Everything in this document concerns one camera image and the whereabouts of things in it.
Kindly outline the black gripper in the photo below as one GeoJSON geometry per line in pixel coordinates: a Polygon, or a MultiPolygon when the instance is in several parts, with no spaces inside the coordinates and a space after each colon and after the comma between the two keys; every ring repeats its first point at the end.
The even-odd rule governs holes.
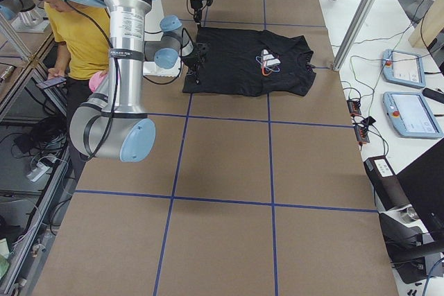
{"type": "Polygon", "coordinates": [[[212,5],[213,0],[189,0],[191,9],[193,10],[192,15],[194,16],[194,22],[198,29],[202,27],[202,11],[205,6],[209,7],[212,5]]]}
{"type": "Polygon", "coordinates": [[[183,63],[188,68],[187,74],[196,74],[198,72],[200,66],[205,62],[209,49],[207,43],[192,42],[190,46],[185,47],[183,63]]]}

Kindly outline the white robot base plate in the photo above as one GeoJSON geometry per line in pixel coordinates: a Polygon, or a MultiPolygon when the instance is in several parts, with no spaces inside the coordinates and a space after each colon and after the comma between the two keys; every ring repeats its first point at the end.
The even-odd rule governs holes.
{"type": "Polygon", "coordinates": [[[180,62],[177,61],[170,69],[159,67],[154,62],[144,62],[143,75],[161,78],[173,78],[179,74],[180,62]]]}

